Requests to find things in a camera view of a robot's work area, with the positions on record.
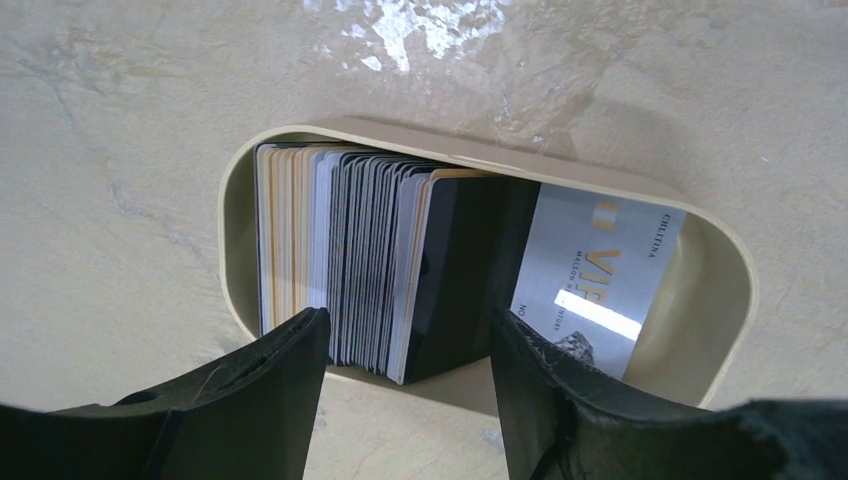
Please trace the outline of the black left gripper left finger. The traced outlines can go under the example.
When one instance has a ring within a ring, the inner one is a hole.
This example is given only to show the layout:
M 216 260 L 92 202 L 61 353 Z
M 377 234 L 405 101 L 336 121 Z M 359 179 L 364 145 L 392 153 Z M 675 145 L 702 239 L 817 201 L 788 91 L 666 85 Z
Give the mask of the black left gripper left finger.
M 330 321 L 308 308 L 267 335 L 115 404 L 1 409 L 5 479 L 299 479 Z

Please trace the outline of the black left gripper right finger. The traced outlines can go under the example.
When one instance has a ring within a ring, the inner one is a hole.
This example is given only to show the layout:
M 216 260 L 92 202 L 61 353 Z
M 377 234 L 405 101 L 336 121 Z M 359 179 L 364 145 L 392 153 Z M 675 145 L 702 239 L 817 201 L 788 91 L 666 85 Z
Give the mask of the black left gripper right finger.
M 513 479 L 843 479 L 847 404 L 753 400 L 709 411 L 615 380 L 517 316 L 490 318 Z

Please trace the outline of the silver VIP card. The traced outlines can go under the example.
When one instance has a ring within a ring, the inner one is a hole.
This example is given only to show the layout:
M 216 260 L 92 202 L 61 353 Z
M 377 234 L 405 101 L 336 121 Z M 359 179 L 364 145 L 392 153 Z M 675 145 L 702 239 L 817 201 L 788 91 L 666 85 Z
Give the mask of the silver VIP card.
M 623 378 L 685 220 L 670 206 L 542 185 L 512 312 Z

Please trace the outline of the stack of credit cards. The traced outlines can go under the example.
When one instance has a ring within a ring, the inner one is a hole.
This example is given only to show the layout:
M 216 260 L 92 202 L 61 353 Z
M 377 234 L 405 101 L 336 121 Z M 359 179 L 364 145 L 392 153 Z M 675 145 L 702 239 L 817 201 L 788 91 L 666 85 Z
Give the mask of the stack of credit cards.
M 408 385 L 487 357 L 537 182 L 342 142 L 253 151 L 258 329 L 325 310 L 328 360 Z

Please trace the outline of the beige plastic tray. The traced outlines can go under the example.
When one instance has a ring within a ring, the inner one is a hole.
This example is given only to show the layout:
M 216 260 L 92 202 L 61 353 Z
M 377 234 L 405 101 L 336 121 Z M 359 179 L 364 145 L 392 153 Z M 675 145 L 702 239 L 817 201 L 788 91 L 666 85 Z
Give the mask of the beige plastic tray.
M 572 160 L 359 118 L 332 118 L 263 132 L 241 146 L 218 193 L 223 295 L 245 334 L 259 334 L 253 150 L 264 142 L 357 143 L 578 190 L 666 205 L 686 213 L 670 265 L 625 381 L 695 407 L 714 395 L 751 324 L 759 281 L 739 236 L 654 179 Z

